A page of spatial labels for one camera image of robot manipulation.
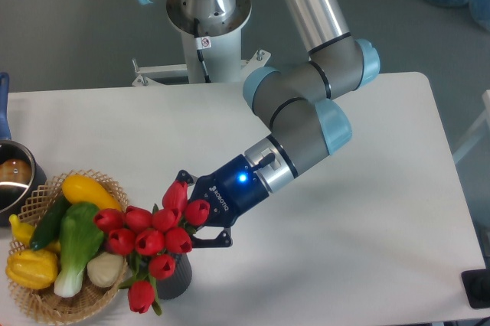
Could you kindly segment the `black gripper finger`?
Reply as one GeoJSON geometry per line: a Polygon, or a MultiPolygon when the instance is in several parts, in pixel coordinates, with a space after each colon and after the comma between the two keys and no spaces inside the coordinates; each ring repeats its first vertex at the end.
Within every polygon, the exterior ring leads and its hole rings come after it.
{"type": "Polygon", "coordinates": [[[191,243],[193,249],[229,248],[233,245],[231,228],[223,228],[222,231],[212,239],[202,239],[195,235],[191,235],[191,243]]]}
{"type": "Polygon", "coordinates": [[[184,188],[189,188],[197,183],[198,177],[190,174],[185,169],[181,169],[175,180],[184,188]]]}

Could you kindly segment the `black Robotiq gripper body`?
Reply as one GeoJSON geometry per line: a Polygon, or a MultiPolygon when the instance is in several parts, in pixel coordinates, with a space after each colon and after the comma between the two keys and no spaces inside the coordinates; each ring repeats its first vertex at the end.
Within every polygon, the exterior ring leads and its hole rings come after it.
{"type": "Polygon", "coordinates": [[[210,204],[204,227],[232,227],[237,218],[264,201],[270,195],[258,173],[273,161],[273,155],[249,163],[238,155],[216,171],[200,176],[188,174],[187,183],[193,187],[191,200],[202,199],[210,204]]]}

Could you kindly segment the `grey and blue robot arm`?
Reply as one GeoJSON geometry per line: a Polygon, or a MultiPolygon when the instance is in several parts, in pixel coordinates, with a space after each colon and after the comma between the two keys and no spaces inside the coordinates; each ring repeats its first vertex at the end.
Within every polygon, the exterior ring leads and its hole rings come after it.
{"type": "MultiPolygon", "coordinates": [[[[138,0],[152,4],[161,0],[138,0]]],[[[309,59],[287,74],[268,67],[266,53],[241,57],[241,30],[251,0],[162,0],[180,32],[185,63],[136,68],[136,79],[185,75],[190,83],[243,83],[243,98],[269,135],[215,172],[178,180],[207,201],[214,239],[194,238],[195,248],[228,247],[237,218],[333,155],[352,136],[335,99],[370,83],[380,59],[370,42],[354,39],[337,0],[286,0],[309,59]]]]}

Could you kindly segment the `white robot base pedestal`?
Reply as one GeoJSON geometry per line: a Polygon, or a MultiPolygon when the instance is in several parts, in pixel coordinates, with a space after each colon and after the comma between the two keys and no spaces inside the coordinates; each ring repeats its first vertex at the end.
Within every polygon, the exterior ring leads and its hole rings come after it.
{"type": "Polygon", "coordinates": [[[139,67],[134,60],[133,84],[170,83],[177,77],[186,77],[189,83],[245,80],[271,58],[261,48],[250,59],[242,58],[242,29],[251,8],[251,0],[167,0],[168,19],[181,35],[185,63],[139,67]]]}

